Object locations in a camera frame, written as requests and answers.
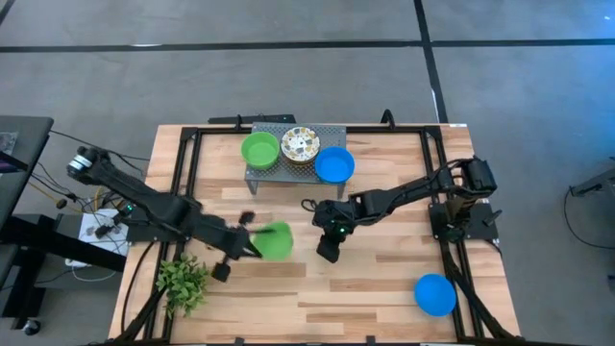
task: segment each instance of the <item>green cup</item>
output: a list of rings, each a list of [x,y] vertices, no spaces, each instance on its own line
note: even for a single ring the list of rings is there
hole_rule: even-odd
[[[280,143],[269,133],[253,133],[241,143],[241,156],[248,165],[256,169],[273,166],[279,153]]]
[[[292,253],[292,232],[287,223],[278,221],[264,226],[259,231],[273,230],[270,233],[256,233],[252,243],[264,260],[286,260]]]

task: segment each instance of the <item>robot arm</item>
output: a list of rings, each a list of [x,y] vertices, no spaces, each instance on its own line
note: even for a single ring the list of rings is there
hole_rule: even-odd
[[[463,185],[456,185],[453,170],[460,168]],[[373,189],[349,196],[347,202],[321,201],[314,208],[312,225],[324,230],[317,252],[330,262],[339,257],[339,244],[351,235],[356,226],[373,225],[396,208],[431,197],[452,193],[446,202],[450,232],[463,235],[469,219],[469,209],[480,198],[486,198],[497,188],[486,161],[476,157],[450,161],[428,176],[388,190]]]
[[[80,147],[66,169],[68,176],[76,181],[85,185],[105,186],[142,208],[151,223],[174,233],[178,239],[194,237],[224,252],[223,262],[216,264],[212,273],[217,280],[226,281],[230,271],[228,259],[261,257],[243,226],[228,227],[223,218],[201,213],[201,205],[193,199],[155,191],[117,169],[109,153],[103,149]]]

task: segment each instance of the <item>wooden tabletop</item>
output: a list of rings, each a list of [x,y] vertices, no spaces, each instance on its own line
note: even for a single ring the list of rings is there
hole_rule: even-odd
[[[180,131],[187,125],[159,126],[146,183],[169,190]],[[442,125],[447,159],[473,155],[466,127]],[[205,135],[195,198],[207,213],[236,223],[243,210],[257,213],[255,227],[284,220],[292,228],[295,247],[285,262],[242,259],[232,262],[227,283],[209,281],[208,303],[190,317],[176,315],[171,342],[360,342],[366,335],[377,340],[453,341],[453,318],[434,318],[416,305],[413,287],[427,273],[443,273],[437,243],[431,237],[429,199],[398,208],[371,227],[358,227],[341,244],[338,263],[316,254],[322,231],[311,226],[312,213],[300,207],[303,198],[335,199],[335,187],[260,183],[253,197],[243,178],[245,163],[239,147],[245,135]],[[431,143],[434,166],[435,147]],[[426,174],[421,143],[413,134],[348,134],[347,148],[356,171],[346,193],[390,188]],[[182,185],[185,186],[191,147],[186,152]],[[492,314],[510,332],[519,332],[499,254],[480,240],[466,242],[476,291]],[[150,294],[158,244],[146,257],[129,298],[127,324]],[[133,246],[111,323],[110,337],[120,334],[120,316],[128,283],[145,244]],[[186,246],[209,267],[222,259],[198,241]],[[465,299],[459,299],[465,330],[472,324]],[[154,335],[161,335],[159,309]]]

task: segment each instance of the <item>concrete floor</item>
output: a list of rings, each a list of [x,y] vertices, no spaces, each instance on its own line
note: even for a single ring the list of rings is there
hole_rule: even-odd
[[[615,37],[608,1],[424,1],[431,39]],[[419,39],[412,1],[16,0],[0,46],[306,39]],[[615,47],[434,49],[451,122],[468,123],[499,183],[492,198],[523,335],[611,345],[615,252],[566,230],[563,195],[612,167]],[[237,113],[294,113],[304,122],[435,122],[421,48],[249,52],[0,54],[0,113],[44,115],[54,129],[148,156],[162,123]],[[61,183],[77,144],[52,136],[41,161]],[[615,245],[605,200],[572,200],[586,239]],[[17,211],[55,214],[27,189]],[[11,345],[101,341],[114,291],[54,291],[33,337],[0,325]]]

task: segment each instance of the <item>patterned plate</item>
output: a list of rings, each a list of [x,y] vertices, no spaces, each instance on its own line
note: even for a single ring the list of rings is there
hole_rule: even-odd
[[[307,163],[318,154],[320,138],[310,128],[296,127],[288,130],[282,137],[282,153],[294,163]]]

